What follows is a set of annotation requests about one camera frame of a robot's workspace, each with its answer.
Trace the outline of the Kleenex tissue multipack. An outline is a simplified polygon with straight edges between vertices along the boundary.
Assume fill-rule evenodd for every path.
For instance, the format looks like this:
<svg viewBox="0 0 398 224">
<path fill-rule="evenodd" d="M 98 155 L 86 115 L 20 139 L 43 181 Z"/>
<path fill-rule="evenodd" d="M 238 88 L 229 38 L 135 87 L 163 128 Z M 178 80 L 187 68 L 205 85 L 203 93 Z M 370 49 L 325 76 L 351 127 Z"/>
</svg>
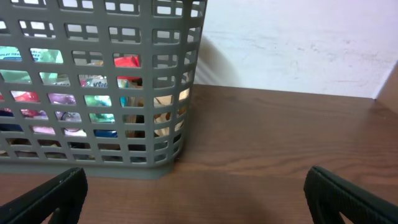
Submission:
<svg viewBox="0 0 398 224">
<path fill-rule="evenodd" d="M 30 84 L 31 79 L 27 72 L 1 70 L 3 80 L 11 83 Z M 40 77 L 44 85 L 69 87 L 70 80 L 64 74 L 57 73 L 46 74 L 41 73 Z M 83 88 L 107 89 L 109 87 L 108 78 L 102 75 L 79 75 L 80 86 Z M 39 94 L 35 91 L 11 91 L 12 99 L 16 102 L 23 103 L 41 103 Z M 66 110 L 66 107 L 76 107 L 78 103 L 74 94 L 68 93 L 48 93 L 45 97 L 51 106 L 56 109 L 53 112 L 57 121 L 80 123 L 82 122 L 81 113 Z M 83 102 L 86 107 L 110 107 L 113 106 L 109 95 L 84 95 Z M 44 109 L 22 108 L 19 110 L 23 118 L 44 119 L 48 120 L 48 113 Z M 88 119 L 92 123 L 113 124 L 116 120 L 112 113 L 89 112 Z M 85 137 L 86 131 L 83 128 L 63 128 L 63 132 L 67 136 Z M 96 137 L 100 138 L 116 138 L 117 131 L 111 129 L 96 129 L 93 131 Z"/>
</svg>

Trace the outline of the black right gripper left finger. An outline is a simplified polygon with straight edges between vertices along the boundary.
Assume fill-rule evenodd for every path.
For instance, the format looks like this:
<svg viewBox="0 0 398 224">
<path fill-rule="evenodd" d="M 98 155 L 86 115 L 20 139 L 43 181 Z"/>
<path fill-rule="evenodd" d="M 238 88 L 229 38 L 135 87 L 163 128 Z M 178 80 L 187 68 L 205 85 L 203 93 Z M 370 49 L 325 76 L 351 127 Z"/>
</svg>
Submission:
<svg viewBox="0 0 398 224">
<path fill-rule="evenodd" d="M 74 167 L 1 206 L 1 223 L 77 224 L 88 192 L 84 169 Z"/>
</svg>

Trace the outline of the red orange cracker pack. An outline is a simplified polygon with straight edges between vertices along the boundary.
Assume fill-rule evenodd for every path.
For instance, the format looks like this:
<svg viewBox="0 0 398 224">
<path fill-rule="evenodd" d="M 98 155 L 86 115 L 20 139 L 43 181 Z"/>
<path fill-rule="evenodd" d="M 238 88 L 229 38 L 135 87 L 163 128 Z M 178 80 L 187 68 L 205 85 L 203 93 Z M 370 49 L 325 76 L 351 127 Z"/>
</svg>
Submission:
<svg viewBox="0 0 398 224">
<path fill-rule="evenodd" d="M 118 57 L 114 59 L 114 64 L 116 67 L 140 67 L 140 61 L 139 57 L 135 56 L 127 56 L 127 57 Z M 128 80 L 128 81 L 134 81 L 134 80 L 139 80 L 140 77 L 132 77 L 132 76 L 118 76 L 118 80 Z"/>
</svg>

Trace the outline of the teal white wipes pouch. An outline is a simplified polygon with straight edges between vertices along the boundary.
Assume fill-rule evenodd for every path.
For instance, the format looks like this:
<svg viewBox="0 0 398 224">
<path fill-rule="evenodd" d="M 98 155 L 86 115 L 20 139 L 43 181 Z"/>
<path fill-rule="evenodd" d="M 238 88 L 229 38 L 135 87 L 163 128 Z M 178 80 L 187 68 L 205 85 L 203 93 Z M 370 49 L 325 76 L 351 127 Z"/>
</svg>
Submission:
<svg viewBox="0 0 398 224">
<path fill-rule="evenodd" d="M 28 59 L 40 63 L 63 63 L 61 52 L 52 49 L 31 48 Z M 17 47 L 1 46 L 1 60 L 22 61 L 22 57 Z"/>
</svg>

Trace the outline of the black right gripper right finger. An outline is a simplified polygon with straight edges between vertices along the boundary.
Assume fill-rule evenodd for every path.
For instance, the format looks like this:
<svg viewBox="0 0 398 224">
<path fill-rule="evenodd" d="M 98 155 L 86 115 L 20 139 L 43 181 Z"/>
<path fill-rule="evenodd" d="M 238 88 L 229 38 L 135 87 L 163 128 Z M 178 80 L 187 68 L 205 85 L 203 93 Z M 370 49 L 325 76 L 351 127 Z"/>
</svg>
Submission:
<svg viewBox="0 0 398 224">
<path fill-rule="evenodd" d="M 314 223 L 397 223 L 396 205 L 320 166 L 310 168 L 303 190 Z"/>
</svg>

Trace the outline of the clear brown pastry bag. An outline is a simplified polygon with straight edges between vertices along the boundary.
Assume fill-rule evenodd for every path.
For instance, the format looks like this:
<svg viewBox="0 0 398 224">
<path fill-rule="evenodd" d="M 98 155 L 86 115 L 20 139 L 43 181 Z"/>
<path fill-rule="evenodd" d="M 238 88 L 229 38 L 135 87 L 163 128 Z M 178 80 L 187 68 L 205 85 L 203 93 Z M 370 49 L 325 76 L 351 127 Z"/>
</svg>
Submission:
<svg viewBox="0 0 398 224">
<path fill-rule="evenodd" d="M 179 101 L 184 101 L 189 97 L 190 89 L 187 88 L 184 91 L 181 91 L 178 97 Z M 173 96 L 172 95 L 165 95 L 165 96 L 157 96 L 154 98 L 154 106 L 155 107 L 162 107 L 162 106 L 170 106 L 173 102 Z M 141 108 L 144 106 L 144 99 L 143 97 L 126 97 L 123 100 L 121 100 L 121 105 L 122 106 L 127 106 L 127 107 L 138 107 Z M 177 117 L 183 115 L 187 111 L 187 106 L 182 106 L 178 111 L 177 111 Z M 160 113 L 160 114 L 155 114 L 154 115 L 154 123 L 155 124 L 160 124 L 160 123 L 166 123 L 171 120 L 172 113 L 171 112 L 165 112 L 165 113 Z M 123 115 L 123 121 L 125 123 L 144 123 L 144 116 L 141 114 L 125 114 Z M 167 136 L 169 135 L 170 128 L 160 128 L 156 129 L 154 131 L 154 136 L 155 137 L 161 137 L 161 136 Z M 128 137 L 133 137 L 136 136 L 138 137 L 138 131 L 134 133 L 134 131 L 128 131 L 127 136 Z"/>
</svg>

